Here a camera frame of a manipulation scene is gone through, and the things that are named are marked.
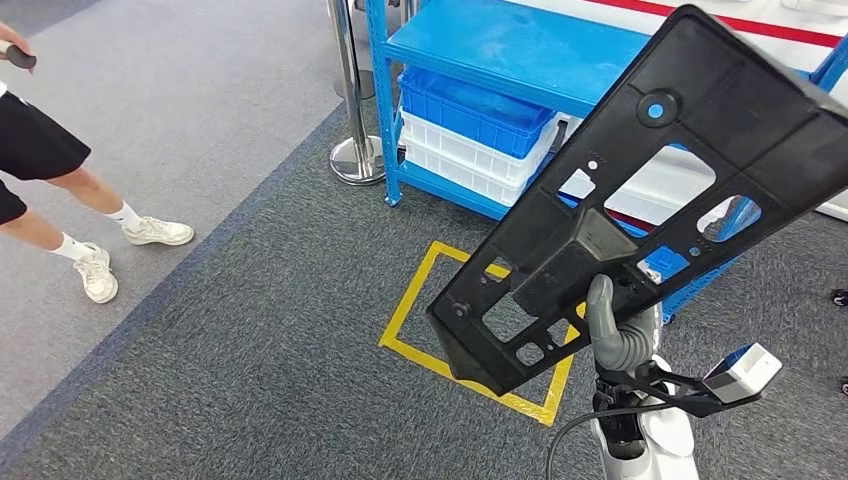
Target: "blue metal shelf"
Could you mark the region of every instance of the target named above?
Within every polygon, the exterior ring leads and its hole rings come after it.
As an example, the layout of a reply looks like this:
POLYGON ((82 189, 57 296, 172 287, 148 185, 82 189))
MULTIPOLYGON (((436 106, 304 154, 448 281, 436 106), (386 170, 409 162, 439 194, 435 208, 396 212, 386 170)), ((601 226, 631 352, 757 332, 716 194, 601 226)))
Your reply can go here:
POLYGON ((582 118, 648 38, 503 0, 431 0, 388 39, 385 51, 399 62, 582 118))
MULTIPOLYGON (((366 0, 386 202, 392 206, 400 202, 405 183, 493 219, 507 211, 429 171, 398 162, 400 119, 392 101, 392 60, 585 118, 649 38, 505 0, 422 0, 418 14, 388 38, 385 4, 366 0)), ((833 88, 848 67, 846 39, 815 72, 798 73, 825 90, 833 88)), ((738 218, 728 220, 729 228, 743 228, 746 212, 734 215, 738 218)), ((680 308, 731 263, 681 289, 669 306, 680 308)))

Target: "floor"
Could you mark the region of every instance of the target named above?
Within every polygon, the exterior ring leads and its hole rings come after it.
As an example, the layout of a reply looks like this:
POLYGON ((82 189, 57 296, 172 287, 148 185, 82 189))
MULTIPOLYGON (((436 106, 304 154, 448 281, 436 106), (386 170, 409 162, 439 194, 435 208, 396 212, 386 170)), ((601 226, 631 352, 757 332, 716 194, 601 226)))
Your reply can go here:
MULTIPOLYGON (((67 265, 0 239, 16 280, 0 290, 0 478, 540 474, 554 429, 376 345, 429 242, 471 251, 493 224, 411 189, 389 209, 379 187, 329 175, 345 118, 323 3, 76 5, 21 20, 39 69, 0 75, 93 145, 92 168, 140 210, 200 236, 130 248, 59 192, 16 185, 69 233, 102 239, 123 289, 91 306, 67 265)), ((0 2, 0 18, 15 12, 28 10, 0 2)), ((752 340, 786 365, 760 402, 693 422, 702 478, 844 478, 848 330, 827 292, 846 281, 846 233, 802 218, 664 330, 684 374, 752 340)), ((435 356, 422 311, 456 268, 437 264, 401 331, 435 356)), ((589 409, 591 367, 575 358, 557 425, 589 409)), ((539 400, 543 383, 521 393, 539 400)), ((599 478, 588 430, 562 448, 562 478, 599 478)))
MULTIPOLYGON (((92 146, 90 168, 140 213, 190 223, 198 240, 340 102, 322 2, 7 0, 0 19, 39 56, 35 75, 6 66, 0 79, 92 146)), ((0 238, 0 270, 14 272, 0 289, 0 437, 193 248, 130 247, 61 192, 3 179, 110 250, 121 290, 92 305, 67 262, 0 238)))
MULTIPOLYGON (((345 135, 339 108, 0 443, 0 478, 539 478, 556 428, 377 345, 428 244, 471 251, 493 223, 340 185, 323 159, 345 135)), ((679 372, 751 340, 786 364, 760 402, 693 420, 702 478, 844 478, 848 334, 825 291, 848 269, 845 230, 804 217, 664 329, 679 372)), ((401 340, 441 356, 424 307, 458 268, 436 263, 401 340)), ((584 351, 554 427, 589 410, 592 380, 584 351)), ((519 393, 541 403, 547 381, 519 393)), ((588 429, 556 468, 601 478, 588 429)))

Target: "white robot body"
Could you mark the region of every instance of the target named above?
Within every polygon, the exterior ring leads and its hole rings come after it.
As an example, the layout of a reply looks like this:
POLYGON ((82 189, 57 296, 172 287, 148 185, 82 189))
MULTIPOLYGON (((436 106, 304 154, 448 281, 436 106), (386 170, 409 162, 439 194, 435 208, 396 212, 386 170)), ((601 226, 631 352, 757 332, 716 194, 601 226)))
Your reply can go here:
MULTIPOLYGON (((653 360, 668 370, 668 363, 655 355, 653 360)), ((666 384, 674 393, 674 386, 666 384)), ((657 405, 662 401, 645 398, 641 405, 657 405)), ((592 434, 608 480, 698 480, 695 466, 695 439, 689 416, 679 408, 640 414, 639 429, 644 451, 638 458, 621 460, 610 454, 607 440, 598 420, 592 420, 592 434)))

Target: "stainless steel stanchion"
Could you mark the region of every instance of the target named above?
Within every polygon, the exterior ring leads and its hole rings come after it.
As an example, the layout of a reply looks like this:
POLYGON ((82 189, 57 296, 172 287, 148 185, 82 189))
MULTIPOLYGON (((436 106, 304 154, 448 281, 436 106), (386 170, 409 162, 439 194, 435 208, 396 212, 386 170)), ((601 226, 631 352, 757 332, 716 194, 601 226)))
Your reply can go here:
POLYGON ((362 121, 362 91, 359 68, 353 45, 353 26, 347 0, 327 0, 333 30, 339 44, 342 63, 345 106, 350 119, 351 138, 336 145, 330 155, 330 169, 349 185, 370 185, 386 176, 383 167, 383 144, 380 137, 365 134, 362 121))
POLYGON ((400 0, 400 20, 406 23, 418 13, 418 0, 400 0))
MULTIPOLYGON (((359 2, 356 7, 353 3, 349 3, 348 12, 353 15, 354 10, 365 10, 362 2, 359 2)), ((333 4, 328 2, 327 15, 333 18, 333 4)), ((344 82, 346 80, 339 76, 333 81, 333 91, 341 98, 344 96, 344 82)), ((362 92, 362 99, 366 100, 374 96, 374 72, 371 70, 359 70, 359 89, 362 92)))

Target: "white sneaker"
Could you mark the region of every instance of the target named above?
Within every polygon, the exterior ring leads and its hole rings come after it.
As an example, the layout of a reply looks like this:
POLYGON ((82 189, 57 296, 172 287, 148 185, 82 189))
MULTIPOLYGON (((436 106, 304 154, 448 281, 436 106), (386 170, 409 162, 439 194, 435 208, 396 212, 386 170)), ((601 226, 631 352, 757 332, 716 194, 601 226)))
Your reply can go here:
POLYGON ((74 262, 74 268, 82 276, 82 286, 88 298, 95 303, 106 303, 118 294, 118 280, 109 268, 109 252, 93 243, 83 245, 94 251, 74 262))
POLYGON ((163 222, 151 217, 141 219, 138 230, 123 228, 124 235, 133 245, 164 243, 165 245, 185 245, 194 238, 194 230, 188 225, 163 222))

